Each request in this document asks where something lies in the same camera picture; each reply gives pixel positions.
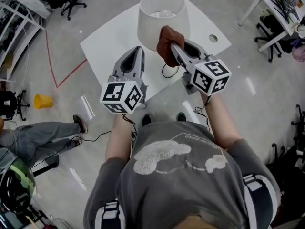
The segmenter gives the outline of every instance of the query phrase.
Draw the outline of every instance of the person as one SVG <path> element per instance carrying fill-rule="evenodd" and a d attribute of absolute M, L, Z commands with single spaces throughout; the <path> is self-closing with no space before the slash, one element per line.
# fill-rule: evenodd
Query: person
<path fill-rule="evenodd" d="M 201 97 L 205 104 L 207 97 Z M 132 153 L 132 124 L 116 115 L 84 228 L 95 228 L 99 209 L 117 198 L 128 229 L 248 229 L 248 174 L 265 176 L 279 204 L 275 179 L 241 137 L 220 96 L 205 108 L 213 135 L 183 113 L 177 121 L 159 123 L 146 115 Z"/>
<path fill-rule="evenodd" d="M 4 121 L 0 119 L 0 148 L 10 148 L 10 151 L 32 168 L 38 161 L 81 144 L 79 138 L 65 138 L 87 132 L 87 127 L 79 115 L 73 115 L 73 120 L 74 123 L 41 122 L 9 130 L 4 129 Z M 54 142 L 57 138 L 65 139 Z"/>

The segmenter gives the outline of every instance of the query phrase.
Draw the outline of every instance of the foot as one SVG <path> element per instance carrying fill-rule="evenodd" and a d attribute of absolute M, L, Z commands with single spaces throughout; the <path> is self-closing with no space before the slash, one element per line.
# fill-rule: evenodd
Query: foot
<path fill-rule="evenodd" d="M 73 120 L 74 120 L 74 123 L 79 124 L 79 126 L 81 128 L 81 133 L 87 133 L 88 132 L 87 127 L 85 126 L 84 122 L 82 121 L 82 119 L 79 115 L 76 115 L 76 114 L 73 115 Z"/>
<path fill-rule="evenodd" d="M 142 126 L 146 126 L 148 125 L 149 123 L 152 122 L 152 118 L 149 114 L 146 114 L 143 116 L 143 119 L 142 119 Z"/>
<path fill-rule="evenodd" d="M 74 147 L 77 147 L 77 146 L 79 146 L 79 145 L 81 145 L 82 144 L 82 140 L 81 139 L 74 139 L 74 140 L 72 140 L 74 143 L 75 143 L 75 146 Z"/>
<path fill-rule="evenodd" d="M 177 114 L 176 121 L 186 121 L 186 116 L 184 113 L 180 112 Z"/>

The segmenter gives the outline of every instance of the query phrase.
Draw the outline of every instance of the brown cloth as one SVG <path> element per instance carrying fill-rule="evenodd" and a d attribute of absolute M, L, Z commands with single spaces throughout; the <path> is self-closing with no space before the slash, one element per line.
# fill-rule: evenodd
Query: brown cloth
<path fill-rule="evenodd" d="M 160 32 L 157 52 L 168 66 L 175 67 L 179 64 L 171 50 L 172 42 L 177 43 L 182 49 L 184 49 L 184 36 L 168 25 L 165 25 L 162 27 Z"/>

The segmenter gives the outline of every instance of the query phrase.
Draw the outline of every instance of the gray t-shirt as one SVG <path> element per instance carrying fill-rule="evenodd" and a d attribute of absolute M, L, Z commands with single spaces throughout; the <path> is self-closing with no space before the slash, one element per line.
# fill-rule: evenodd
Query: gray t-shirt
<path fill-rule="evenodd" d="M 138 132 L 130 161 L 113 158 L 101 167 L 88 199 L 83 225 L 93 229 L 106 202 L 118 198 L 126 228 L 173 228 L 187 215 L 199 215 L 218 229 L 247 229 L 243 176 L 263 175 L 280 190 L 248 143 L 228 152 L 202 125 L 151 123 Z"/>

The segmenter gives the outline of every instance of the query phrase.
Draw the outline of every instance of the sneaker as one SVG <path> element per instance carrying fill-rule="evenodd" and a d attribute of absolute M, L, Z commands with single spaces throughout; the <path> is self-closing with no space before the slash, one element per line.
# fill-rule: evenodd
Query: sneaker
<path fill-rule="evenodd" d="M 73 120 L 74 120 L 74 123 L 77 123 L 80 125 L 80 128 L 81 128 L 81 133 L 87 133 L 88 132 L 88 129 L 87 127 L 85 126 L 84 122 L 82 121 L 81 117 L 79 115 L 73 115 Z"/>
<path fill-rule="evenodd" d="M 176 121 L 186 121 L 186 116 L 184 113 L 180 112 L 177 114 Z"/>
<path fill-rule="evenodd" d="M 81 139 L 75 139 L 75 140 L 72 140 L 74 143 L 75 143 L 75 146 L 74 147 L 77 147 L 77 146 L 79 146 L 79 145 L 81 145 L 82 144 L 82 140 Z"/>
<path fill-rule="evenodd" d="M 152 122 L 152 118 L 149 114 L 146 114 L 143 116 L 143 119 L 142 119 L 142 126 L 146 126 L 148 125 L 149 123 Z"/>

